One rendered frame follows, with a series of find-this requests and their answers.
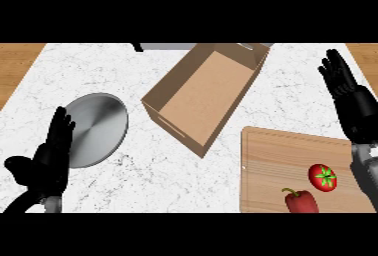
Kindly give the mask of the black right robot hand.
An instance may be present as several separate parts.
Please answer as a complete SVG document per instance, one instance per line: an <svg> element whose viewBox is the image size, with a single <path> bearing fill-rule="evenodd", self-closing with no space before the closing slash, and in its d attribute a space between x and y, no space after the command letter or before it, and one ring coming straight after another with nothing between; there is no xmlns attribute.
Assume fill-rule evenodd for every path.
<svg viewBox="0 0 378 256"><path fill-rule="evenodd" d="M340 120L343 132L356 144L378 143L378 100L367 86L359 85L340 52L327 50L318 68Z"/></svg>

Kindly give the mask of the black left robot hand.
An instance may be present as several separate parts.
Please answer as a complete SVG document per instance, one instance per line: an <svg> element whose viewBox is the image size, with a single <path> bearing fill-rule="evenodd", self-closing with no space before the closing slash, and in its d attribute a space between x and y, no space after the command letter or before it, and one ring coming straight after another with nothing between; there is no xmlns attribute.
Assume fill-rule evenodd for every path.
<svg viewBox="0 0 378 256"><path fill-rule="evenodd" d="M57 108L46 141L37 147L34 157L11 156L5 167L15 181L45 196L62 196L68 184L70 151L76 122L67 109Z"/></svg>

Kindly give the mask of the red tomato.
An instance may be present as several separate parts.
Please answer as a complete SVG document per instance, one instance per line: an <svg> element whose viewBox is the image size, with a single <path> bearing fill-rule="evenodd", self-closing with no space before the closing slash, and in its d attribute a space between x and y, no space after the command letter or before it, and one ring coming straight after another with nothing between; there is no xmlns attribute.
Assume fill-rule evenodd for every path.
<svg viewBox="0 0 378 256"><path fill-rule="evenodd" d="M331 192L337 188L337 175L324 164L315 164L309 168L309 181L322 192Z"/></svg>

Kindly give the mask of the pale wooden cutting board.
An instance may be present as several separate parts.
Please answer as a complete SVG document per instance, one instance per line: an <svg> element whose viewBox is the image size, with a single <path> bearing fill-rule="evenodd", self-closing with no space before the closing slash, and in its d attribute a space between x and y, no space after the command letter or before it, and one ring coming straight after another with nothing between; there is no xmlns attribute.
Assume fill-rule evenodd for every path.
<svg viewBox="0 0 378 256"><path fill-rule="evenodd" d="M349 140L247 126L241 133L241 211L287 212L284 188L308 190L322 213L373 213L350 170ZM337 188L322 192L309 180L309 168L325 164Z"/></svg>

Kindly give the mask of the open cardboard box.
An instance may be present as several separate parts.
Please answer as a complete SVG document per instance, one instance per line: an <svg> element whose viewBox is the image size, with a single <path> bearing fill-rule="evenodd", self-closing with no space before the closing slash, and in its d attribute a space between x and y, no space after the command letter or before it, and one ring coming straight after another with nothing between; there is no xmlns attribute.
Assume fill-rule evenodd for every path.
<svg viewBox="0 0 378 256"><path fill-rule="evenodd" d="M204 156L259 76L271 47L200 43L142 98L154 122Z"/></svg>

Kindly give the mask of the round steel pan lid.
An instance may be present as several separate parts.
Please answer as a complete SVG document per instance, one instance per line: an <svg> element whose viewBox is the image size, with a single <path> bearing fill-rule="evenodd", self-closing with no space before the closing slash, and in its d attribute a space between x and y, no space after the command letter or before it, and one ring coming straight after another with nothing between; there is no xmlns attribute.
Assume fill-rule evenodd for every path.
<svg viewBox="0 0 378 256"><path fill-rule="evenodd" d="M76 122L70 167L99 164L117 151L129 130L129 112L122 99L110 93L92 93L67 105Z"/></svg>

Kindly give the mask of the red bell pepper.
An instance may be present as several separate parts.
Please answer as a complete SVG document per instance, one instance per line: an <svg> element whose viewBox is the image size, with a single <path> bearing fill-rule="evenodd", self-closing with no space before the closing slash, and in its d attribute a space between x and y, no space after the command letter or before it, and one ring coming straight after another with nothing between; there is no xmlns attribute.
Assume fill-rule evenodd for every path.
<svg viewBox="0 0 378 256"><path fill-rule="evenodd" d="M296 191L291 188L284 188L282 191L287 192L285 203L291 213L319 212L318 203L309 191Z"/></svg>

